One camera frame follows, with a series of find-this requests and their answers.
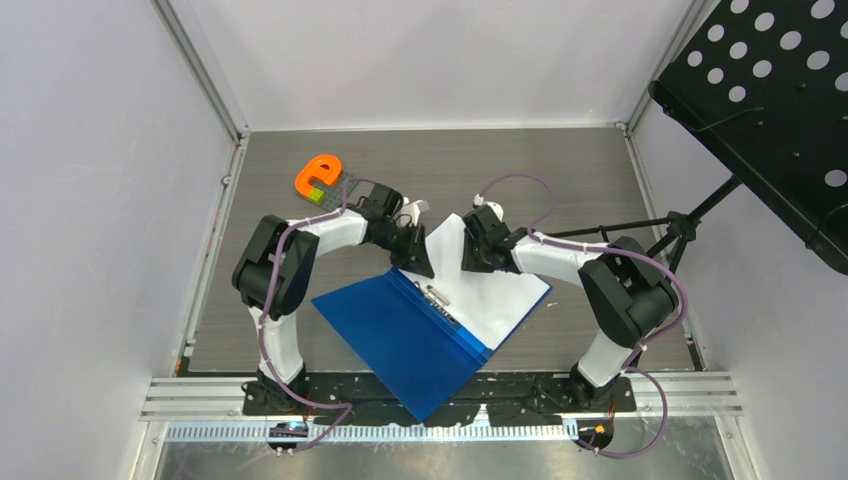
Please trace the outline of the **metal folder clip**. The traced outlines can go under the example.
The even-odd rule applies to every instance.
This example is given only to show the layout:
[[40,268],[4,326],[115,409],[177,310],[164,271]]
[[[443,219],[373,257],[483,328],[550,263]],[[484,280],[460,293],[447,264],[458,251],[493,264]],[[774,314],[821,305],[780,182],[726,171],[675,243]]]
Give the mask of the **metal folder clip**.
[[413,282],[414,286],[421,292],[424,299],[435,308],[448,322],[456,323],[455,317],[448,311],[451,302],[447,297],[442,295],[432,285],[423,285],[418,281]]

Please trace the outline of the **white paper sheets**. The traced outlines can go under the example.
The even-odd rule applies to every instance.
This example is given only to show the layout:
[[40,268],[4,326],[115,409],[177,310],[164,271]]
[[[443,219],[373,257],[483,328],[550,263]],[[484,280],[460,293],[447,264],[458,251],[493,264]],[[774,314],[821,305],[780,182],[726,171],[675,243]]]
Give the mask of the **white paper sheets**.
[[486,348],[496,351],[545,299],[551,286],[531,274],[462,270],[464,231],[462,218],[454,213],[427,235],[434,278],[400,273],[424,289],[434,289],[447,302],[447,313]]

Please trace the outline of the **blue plastic folder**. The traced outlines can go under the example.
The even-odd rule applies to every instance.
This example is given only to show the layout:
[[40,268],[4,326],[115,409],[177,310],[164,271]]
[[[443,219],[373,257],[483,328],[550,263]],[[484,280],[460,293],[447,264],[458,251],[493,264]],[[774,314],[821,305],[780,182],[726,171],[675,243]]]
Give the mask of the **blue plastic folder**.
[[397,268],[313,298],[317,311],[421,421],[494,353],[448,322]]

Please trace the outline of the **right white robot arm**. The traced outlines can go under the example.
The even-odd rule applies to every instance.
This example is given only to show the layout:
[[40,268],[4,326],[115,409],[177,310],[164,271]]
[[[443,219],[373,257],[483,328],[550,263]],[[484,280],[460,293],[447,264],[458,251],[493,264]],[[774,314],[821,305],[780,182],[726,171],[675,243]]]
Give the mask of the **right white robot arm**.
[[637,349],[678,308],[679,297],[661,265],[633,238],[580,244],[510,230],[491,205],[474,207],[462,221],[462,270],[539,275],[583,288],[599,331],[571,368],[566,388],[584,410],[596,410],[610,398]]

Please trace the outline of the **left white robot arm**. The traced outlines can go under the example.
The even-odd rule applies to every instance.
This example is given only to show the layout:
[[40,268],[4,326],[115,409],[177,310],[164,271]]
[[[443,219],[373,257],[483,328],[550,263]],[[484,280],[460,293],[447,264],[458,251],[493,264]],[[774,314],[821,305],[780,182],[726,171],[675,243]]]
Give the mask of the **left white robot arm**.
[[305,361],[298,347],[296,313],[315,261],[347,247],[375,245],[392,266],[426,278],[435,273],[421,215],[412,201],[381,183],[331,212],[301,220],[261,219],[232,274],[232,285],[253,318],[260,354],[257,383],[280,412],[293,414],[307,399]]

